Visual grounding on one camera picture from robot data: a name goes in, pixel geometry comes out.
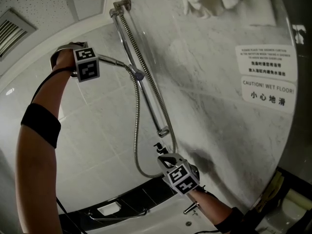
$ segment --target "ceiling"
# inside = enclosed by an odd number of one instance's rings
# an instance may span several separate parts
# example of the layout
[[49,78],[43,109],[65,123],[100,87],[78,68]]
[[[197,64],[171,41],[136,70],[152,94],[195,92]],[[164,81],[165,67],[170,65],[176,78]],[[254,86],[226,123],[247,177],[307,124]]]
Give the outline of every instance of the ceiling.
[[55,33],[103,11],[104,0],[0,0],[0,16],[13,9],[37,30],[0,62],[0,76]]

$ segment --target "faucet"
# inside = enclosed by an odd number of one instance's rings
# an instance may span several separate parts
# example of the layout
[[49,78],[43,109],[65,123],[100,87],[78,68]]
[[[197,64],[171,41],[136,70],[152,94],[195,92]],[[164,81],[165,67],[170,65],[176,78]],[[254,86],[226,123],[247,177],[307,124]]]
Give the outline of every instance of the faucet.
[[183,213],[187,214],[188,212],[190,212],[191,210],[194,210],[198,206],[199,206],[199,204],[197,203],[197,201],[195,201],[193,204],[191,204],[191,206],[189,208],[187,208],[185,211],[183,211]]

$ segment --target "black cable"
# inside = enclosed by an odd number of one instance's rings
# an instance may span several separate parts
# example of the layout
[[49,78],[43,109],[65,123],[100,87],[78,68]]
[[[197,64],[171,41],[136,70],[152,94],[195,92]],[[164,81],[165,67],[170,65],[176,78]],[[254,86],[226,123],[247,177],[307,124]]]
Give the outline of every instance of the black cable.
[[[60,68],[57,69],[56,71],[52,72],[51,74],[48,75],[48,77],[46,79],[44,79],[44,81],[40,84],[40,86],[37,88],[31,102],[33,102],[34,98],[36,97],[37,93],[39,92],[39,90],[41,89],[41,87],[49,80],[51,79],[53,76],[55,76],[56,74],[63,72],[63,71],[75,71],[76,68],[75,67],[66,67],[66,68]],[[62,211],[65,213],[65,215],[68,217],[68,219],[73,223],[73,225],[75,225],[75,227],[83,234],[87,234],[84,230],[82,230],[68,215],[67,211],[65,210],[64,206],[62,205],[62,203],[59,201],[59,199],[57,198],[57,203],[59,205],[59,207],[62,209]]]
[[201,231],[201,232],[196,232],[194,234],[200,234],[200,233],[218,233],[220,231]]

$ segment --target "white sign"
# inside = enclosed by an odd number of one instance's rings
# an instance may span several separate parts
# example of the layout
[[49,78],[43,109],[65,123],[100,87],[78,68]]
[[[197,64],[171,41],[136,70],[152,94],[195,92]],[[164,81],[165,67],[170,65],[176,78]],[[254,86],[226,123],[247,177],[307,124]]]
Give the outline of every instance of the white sign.
[[297,81],[297,54],[294,46],[241,45],[235,49],[240,73]]
[[290,82],[243,76],[242,94],[245,101],[292,113],[296,102],[296,86]]

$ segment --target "ceiling trim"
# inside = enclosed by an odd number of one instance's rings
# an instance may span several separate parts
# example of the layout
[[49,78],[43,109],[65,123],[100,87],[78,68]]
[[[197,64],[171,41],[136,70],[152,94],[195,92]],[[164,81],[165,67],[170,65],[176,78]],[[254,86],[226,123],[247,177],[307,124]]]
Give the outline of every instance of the ceiling trim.
[[28,68],[42,56],[56,49],[64,42],[70,41],[89,31],[112,23],[109,11],[113,8],[113,2],[119,0],[104,0],[103,13],[81,20],[69,27],[59,31],[47,40],[43,41],[9,68],[0,78],[0,93],[13,81],[21,72]]

